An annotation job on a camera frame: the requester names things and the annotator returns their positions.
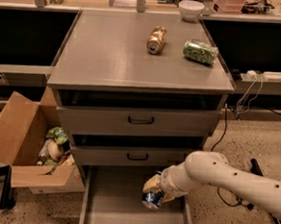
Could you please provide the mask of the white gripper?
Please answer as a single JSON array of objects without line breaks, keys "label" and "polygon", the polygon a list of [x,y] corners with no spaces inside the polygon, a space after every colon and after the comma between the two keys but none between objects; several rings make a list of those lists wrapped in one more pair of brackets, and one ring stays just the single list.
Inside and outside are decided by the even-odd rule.
[{"label": "white gripper", "polygon": [[179,189],[176,184],[173,183],[171,174],[166,169],[160,176],[159,174],[155,174],[153,177],[149,178],[144,184],[142,192],[158,192],[160,189],[165,193],[162,203],[173,201],[175,197],[182,197],[187,194],[186,191]]}]

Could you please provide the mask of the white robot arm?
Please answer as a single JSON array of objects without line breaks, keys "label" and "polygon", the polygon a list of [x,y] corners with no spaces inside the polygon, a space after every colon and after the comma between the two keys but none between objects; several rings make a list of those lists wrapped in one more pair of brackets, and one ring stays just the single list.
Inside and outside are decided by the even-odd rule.
[{"label": "white robot arm", "polygon": [[164,202],[209,185],[227,189],[281,220],[281,182],[240,171],[228,163],[219,152],[191,152],[182,163],[165,168],[146,181],[142,203],[157,210]]}]

